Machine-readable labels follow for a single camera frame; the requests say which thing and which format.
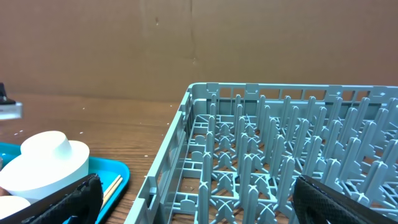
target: chopstick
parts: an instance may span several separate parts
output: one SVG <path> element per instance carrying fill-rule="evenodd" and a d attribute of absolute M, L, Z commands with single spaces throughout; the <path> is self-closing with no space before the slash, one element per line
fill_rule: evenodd
<path fill-rule="evenodd" d="M 108 192 L 112 189 L 113 185 L 116 184 L 116 182 L 119 180 L 120 175 L 118 175 L 115 180 L 112 182 L 112 184 L 105 190 L 104 192 L 104 198 L 108 194 Z"/>
<path fill-rule="evenodd" d="M 119 176 L 117 176 L 115 178 L 115 180 L 112 182 L 112 184 L 105 190 L 104 192 L 104 198 L 103 198 L 103 203 L 101 206 L 101 209 L 104 207 L 104 205 L 106 204 L 106 202 L 108 202 L 109 198 L 112 196 L 112 194 L 114 193 L 114 191 L 119 187 L 120 183 L 122 182 L 123 178 Z"/>

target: plastic dish rack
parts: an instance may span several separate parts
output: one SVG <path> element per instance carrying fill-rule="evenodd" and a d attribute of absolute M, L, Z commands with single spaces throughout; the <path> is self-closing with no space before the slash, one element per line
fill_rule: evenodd
<path fill-rule="evenodd" d="M 126 223 L 298 223 L 300 174 L 398 220 L 397 97 L 395 86 L 192 84 Z"/>

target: wooden table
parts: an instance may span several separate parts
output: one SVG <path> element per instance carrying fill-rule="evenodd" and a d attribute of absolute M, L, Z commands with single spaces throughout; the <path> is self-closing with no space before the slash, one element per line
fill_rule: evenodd
<path fill-rule="evenodd" d="M 0 142 L 22 144 L 28 137 L 57 130 L 69 140 L 86 143 L 90 155 L 124 162 L 130 168 L 128 190 L 106 223 L 124 223 L 138 194 L 179 102 L 150 102 L 14 94 L 10 98 L 24 105 L 24 117 L 0 121 Z M 198 182 L 183 180 L 181 189 L 197 193 Z M 243 210 L 236 211 L 237 221 Z M 287 223 L 283 215 L 278 221 Z M 178 214 L 173 223 L 193 223 L 190 215 Z"/>

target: white bowl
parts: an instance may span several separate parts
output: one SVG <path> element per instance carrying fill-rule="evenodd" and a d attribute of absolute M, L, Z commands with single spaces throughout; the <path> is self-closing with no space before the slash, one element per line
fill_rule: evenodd
<path fill-rule="evenodd" d="M 90 150 L 59 131 L 30 137 L 0 171 L 0 187 L 34 203 L 88 175 Z"/>

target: cardboard wall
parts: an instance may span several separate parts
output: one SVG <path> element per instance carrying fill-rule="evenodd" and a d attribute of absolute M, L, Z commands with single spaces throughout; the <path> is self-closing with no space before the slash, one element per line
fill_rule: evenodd
<path fill-rule="evenodd" d="M 180 101 L 193 82 L 398 85 L 398 1 L 0 1 L 14 93 Z"/>

